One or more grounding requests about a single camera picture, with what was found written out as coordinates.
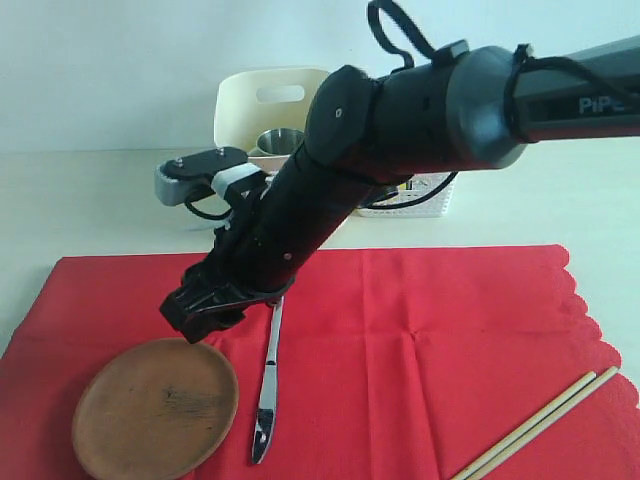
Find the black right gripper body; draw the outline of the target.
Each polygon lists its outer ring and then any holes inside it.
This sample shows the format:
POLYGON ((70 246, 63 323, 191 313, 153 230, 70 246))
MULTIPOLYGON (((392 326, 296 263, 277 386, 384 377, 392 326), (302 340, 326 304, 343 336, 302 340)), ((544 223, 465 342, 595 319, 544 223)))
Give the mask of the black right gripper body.
POLYGON ((250 213, 233 222, 185 275, 184 297, 207 305, 214 295, 235 301, 283 290, 369 192, 368 176, 298 150, 250 213))

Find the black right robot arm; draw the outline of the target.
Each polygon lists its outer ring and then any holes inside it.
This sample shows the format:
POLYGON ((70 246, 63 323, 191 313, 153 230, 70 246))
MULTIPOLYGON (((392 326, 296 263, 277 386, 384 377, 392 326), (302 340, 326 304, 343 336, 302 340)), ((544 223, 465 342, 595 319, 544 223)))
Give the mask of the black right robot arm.
POLYGON ((525 45, 459 43, 379 79, 344 66, 321 84, 303 141, 273 178, 231 147, 162 166, 182 181, 182 198, 214 193, 231 212, 161 314, 194 343, 274 303, 377 189, 422 173, 501 169, 540 141, 638 132, 637 37, 547 58, 525 45))

